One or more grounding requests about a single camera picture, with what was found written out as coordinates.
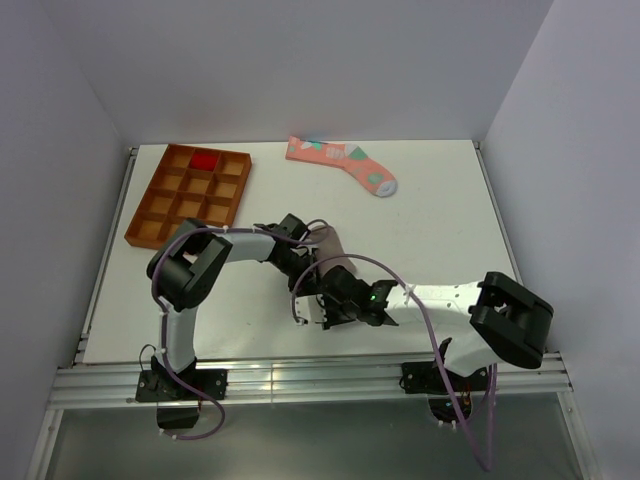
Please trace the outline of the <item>beige sock orange stripes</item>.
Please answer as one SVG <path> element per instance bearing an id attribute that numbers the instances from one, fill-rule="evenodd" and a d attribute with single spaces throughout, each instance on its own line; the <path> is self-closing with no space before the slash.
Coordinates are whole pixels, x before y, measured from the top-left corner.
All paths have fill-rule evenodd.
<path id="1" fill-rule="evenodd" d="M 352 274 L 356 273 L 356 267 L 353 262 L 344 257 L 345 251 L 333 227 L 314 227 L 309 235 L 309 240 L 317 246 L 316 259 L 318 261 L 322 260 L 322 263 L 317 267 L 321 277 L 336 266 L 344 267 Z"/>

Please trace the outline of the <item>red sock with bear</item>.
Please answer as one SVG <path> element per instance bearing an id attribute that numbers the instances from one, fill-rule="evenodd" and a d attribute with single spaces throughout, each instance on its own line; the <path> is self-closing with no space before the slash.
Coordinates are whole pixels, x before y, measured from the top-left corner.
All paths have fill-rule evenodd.
<path id="1" fill-rule="evenodd" d="M 189 167 L 201 171 L 214 171 L 220 159 L 220 154 L 216 152 L 196 151 L 191 158 Z"/>

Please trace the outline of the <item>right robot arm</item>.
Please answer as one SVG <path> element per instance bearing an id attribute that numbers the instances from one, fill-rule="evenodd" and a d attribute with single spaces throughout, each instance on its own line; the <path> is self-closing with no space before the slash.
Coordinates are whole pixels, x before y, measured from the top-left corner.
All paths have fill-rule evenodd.
<path id="1" fill-rule="evenodd" d="M 351 322 L 400 328 L 428 318 L 442 358 L 433 378 L 446 390 L 499 361 L 539 368 L 554 315 L 547 301 L 501 272 L 466 284 L 402 286 L 397 280 L 368 284 L 336 266 L 319 293 L 325 329 Z"/>

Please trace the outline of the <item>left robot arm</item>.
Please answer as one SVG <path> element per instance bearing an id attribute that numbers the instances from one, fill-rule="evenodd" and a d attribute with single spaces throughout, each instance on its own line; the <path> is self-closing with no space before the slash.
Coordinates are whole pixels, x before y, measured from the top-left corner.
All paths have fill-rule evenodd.
<path id="1" fill-rule="evenodd" d="M 287 277 L 290 291 L 316 292 L 318 275 L 306 274 L 314 261 L 310 226 L 288 214 L 272 224 L 213 227 L 186 219 L 147 266 L 153 300 L 161 310 L 160 346 L 152 370 L 159 388 L 183 399 L 195 386 L 194 333 L 199 305 L 211 293 L 222 268 L 234 262 L 268 263 Z"/>

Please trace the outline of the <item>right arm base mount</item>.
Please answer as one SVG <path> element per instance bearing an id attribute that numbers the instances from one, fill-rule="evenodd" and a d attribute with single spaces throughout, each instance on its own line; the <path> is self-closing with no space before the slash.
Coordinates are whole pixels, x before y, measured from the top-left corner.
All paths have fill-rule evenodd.
<path id="1" fill-rule="evenodd" d="M 454 402 L 445 387 L 436 362 L 404 362 L 401 364 L 399 386 L 407 395 L 426 394 L 432 415 L 438 422 L 453 425 L 458 422 Z M 469 377 L 447 373 L 455 393 L 456 401 L 465 419 L 473 415 L 472 396 L 483 394 L 488 397 L 490 375 L 487 368 L 481 368 Z"/>

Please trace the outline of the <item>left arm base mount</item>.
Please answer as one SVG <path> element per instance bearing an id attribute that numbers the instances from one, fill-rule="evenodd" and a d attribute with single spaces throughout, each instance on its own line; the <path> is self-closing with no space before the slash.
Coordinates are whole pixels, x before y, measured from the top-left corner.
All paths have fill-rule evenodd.
<path id="1" fill-rule="evenodd" d="M 226 394 L 228 372 L 225 369 L 195 369 L 184 381 L 215 400 Z M 143 370 L 134 397 L 137 403 L 155 404 L 160 428 L 182 433 L 193 428 L 200 417 L 202 397 L 176 383 L 166 372 Z"/>

